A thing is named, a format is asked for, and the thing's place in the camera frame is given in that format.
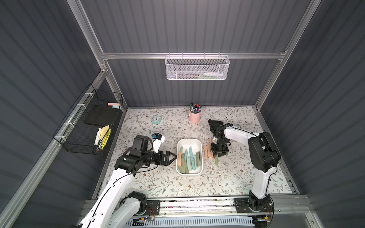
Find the pink folding fruit knife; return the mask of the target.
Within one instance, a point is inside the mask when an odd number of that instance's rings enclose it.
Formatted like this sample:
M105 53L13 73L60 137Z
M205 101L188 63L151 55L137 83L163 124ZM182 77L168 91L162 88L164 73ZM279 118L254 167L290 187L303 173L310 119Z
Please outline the pink folding fruit knife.
M213 143L213 139L209 138L209 142L207 144L207 149L209 151L209 157L212 158L213 160L215 160L214 155L213 155L213 151L212 151L212 143Z

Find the white oval storage box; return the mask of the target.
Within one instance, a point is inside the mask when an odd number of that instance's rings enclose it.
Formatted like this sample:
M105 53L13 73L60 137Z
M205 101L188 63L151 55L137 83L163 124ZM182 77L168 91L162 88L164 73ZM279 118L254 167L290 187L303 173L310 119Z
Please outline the white oval storage box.
M197 152L201 153L201 165L193 171L191 167L189 148L193 149L194 156ZM175 163L175 169L179 175L182 176L199 176L203 171L203 154L202 154L202 144L198 139L181 139L177 144L177 154L182 152L182 166L178 167L178 160Z

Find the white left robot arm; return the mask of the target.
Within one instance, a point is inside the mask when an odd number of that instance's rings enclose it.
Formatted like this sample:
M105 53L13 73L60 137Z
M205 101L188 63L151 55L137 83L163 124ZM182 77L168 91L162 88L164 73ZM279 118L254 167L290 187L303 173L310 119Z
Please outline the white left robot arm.
M169 166L178 156L169 151L160 151L165 137L155 133L152 137L138 135L133 145L116 161L115 169L94 206L78 224L79 228L122 228L134 216L145 214L146 195L130 193L117 209L125 190L138 173L148 172L150 165Z

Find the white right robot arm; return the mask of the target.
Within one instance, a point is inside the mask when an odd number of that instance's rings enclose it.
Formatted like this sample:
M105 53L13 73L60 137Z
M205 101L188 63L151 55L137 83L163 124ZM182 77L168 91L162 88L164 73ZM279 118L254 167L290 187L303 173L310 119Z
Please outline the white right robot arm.
M279 150L268 132L252 133L240 129L231 123L208 120L210 131L213 134L212 143L209 146L214 157L222 157L228 154L231 141L237 141L249 147L251 163L255 168L255 176L252 189L249 192L247 205L253 212L260 212L271 204L271 196L268 193L270 178L278 170L281 160Z

